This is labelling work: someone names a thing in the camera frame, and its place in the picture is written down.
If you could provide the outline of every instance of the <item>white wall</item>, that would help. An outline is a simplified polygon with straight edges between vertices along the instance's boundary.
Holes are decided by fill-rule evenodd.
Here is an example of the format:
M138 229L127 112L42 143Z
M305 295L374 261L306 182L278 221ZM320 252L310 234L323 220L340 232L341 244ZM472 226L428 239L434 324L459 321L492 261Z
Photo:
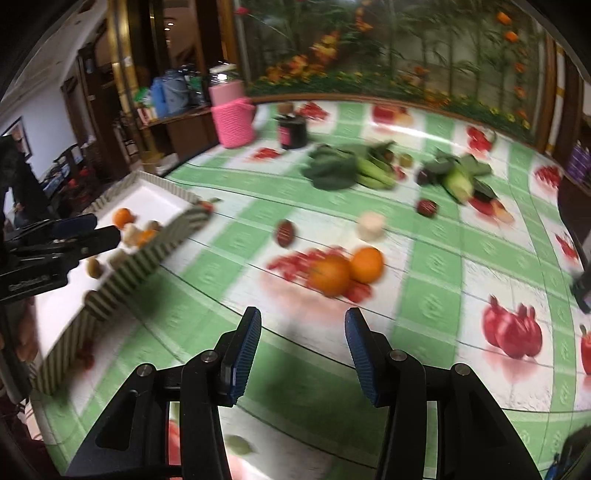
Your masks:
M20 116L32 153L28 163L39 178L58 155L76 143L58 84L43 86L9 112L3 113L0 116L0 134ZM4 212L10 208L12 194L9 192Z

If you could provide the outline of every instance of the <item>pink basket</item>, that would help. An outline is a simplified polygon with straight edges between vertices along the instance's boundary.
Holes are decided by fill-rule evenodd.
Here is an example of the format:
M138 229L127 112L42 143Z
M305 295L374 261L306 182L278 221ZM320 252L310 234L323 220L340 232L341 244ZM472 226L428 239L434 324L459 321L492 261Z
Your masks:
M254 105L246 97L212 107L217 137L224 147L238 148L254 140L255 130L252 127L254 109Z

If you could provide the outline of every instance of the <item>green checkered tablecloth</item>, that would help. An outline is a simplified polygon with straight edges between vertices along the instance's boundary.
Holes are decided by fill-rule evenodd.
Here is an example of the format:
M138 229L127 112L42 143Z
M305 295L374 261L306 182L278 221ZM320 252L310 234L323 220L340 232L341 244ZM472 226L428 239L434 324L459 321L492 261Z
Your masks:
M343 333L350 304L265 269L285 252L272 237L278 220L295 223L296 250L353 250L362 243L354 220L367 210L385 215L388 228L375 244L386 258L386 273L372 298L360 304L373 329L425 364L469 364L541 471L571 432L591 424L591 381L579 348L579 325L590 330L591 319L569 292L581 265L568 255L571 240L556 190L535 175L552 162L501 135L487 153L494 176L486 181L515 218L507 226L457 205L441 187L421 188L413 180L436 148L468 150L468 124L408 109L404 124L379 125L369 104L318 104L329 115L310 122L314 143L395 140L396 151L415 159L408 179L391 191L358 186L324 192L299 173L307 149L252 161L262 147L279 148L275 105L259 107L259 137L252 145L216 147L174 171L170 180L223 202L206 228L139 289L129 311L107 326L95 366L74 372L54 397L33 398L44 439L62 470L136 365L186 362L233 329L252 304L262 312L261 343L245 396L220 413L226 439L241 437L251 446L243 457L247 478L372 478L387 412L369 405L351 368ZM419 198L439 204L435 219L415 213ZM509 310L520 303L535 308L543 333L535 359L514 360L486 343L481 321L491 294ZM436 406L428 412L424 475L434 478Z

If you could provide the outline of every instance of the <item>wall mural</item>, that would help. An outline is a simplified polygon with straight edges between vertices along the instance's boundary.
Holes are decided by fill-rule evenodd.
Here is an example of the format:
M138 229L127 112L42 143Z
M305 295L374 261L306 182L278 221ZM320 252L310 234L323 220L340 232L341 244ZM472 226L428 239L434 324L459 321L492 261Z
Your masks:
M240 3L251 96L334 92L423 103L532 141L544 31L512 3Z

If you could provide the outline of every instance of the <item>tangerine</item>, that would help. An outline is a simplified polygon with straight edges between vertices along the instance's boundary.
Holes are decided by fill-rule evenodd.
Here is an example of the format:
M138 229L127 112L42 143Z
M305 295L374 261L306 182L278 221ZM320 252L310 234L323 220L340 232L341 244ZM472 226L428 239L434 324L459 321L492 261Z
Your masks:
M384 274L384 256L374 247L360 248L350 263L351 278L360 283L373 283Z
M138 240L138 248L142 248L147 244L150 240L152 240L158 232L156 230L144 230L142 234L139 236Z
M128 223L135 222L135 216L128 208L120 208L113 214L113 225L123 230Z
M308 285L325 297L344 294L351 284L349 260L338 255L329 255L318 260L310 268Z

